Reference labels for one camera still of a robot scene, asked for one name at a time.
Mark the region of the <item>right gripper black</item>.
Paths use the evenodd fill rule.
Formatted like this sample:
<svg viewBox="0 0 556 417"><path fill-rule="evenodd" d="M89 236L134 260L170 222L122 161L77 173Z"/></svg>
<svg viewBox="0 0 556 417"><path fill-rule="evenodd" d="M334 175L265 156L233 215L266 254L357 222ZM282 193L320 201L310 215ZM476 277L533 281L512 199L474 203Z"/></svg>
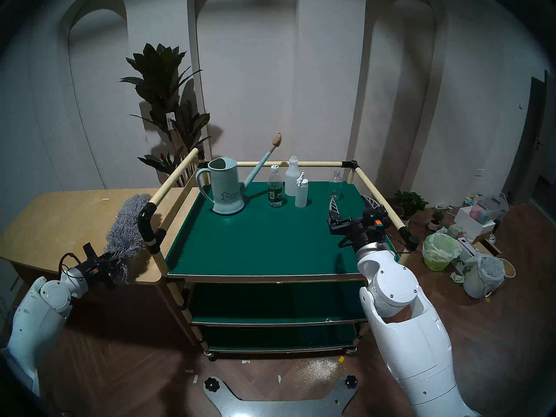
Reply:
<svg viewBox="0 0 556 417"><path fill-rule="evenodd" d="M383 209L383 205L375 199L367 195L360 195L360 197L364 202L365 209ZM329 204L328 223L331 235L343 236L338 243L338 248L361 249L372 243L382 245L382 222L380 220L341 219L336 200L333 197Z"/></svg>

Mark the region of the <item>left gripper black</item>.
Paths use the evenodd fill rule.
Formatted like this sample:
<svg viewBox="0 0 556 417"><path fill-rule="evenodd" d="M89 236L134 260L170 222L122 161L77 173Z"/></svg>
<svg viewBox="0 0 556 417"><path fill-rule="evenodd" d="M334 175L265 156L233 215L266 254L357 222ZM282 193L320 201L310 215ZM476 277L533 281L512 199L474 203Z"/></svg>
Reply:
<svg viewBox="0 0 556 417"><path fill-rule="evenodd" d="M100 282L105 287L116 287L116 283L111 276L113 263L108 258L100 257L93 262L89 269L89 287Z"/></svg>

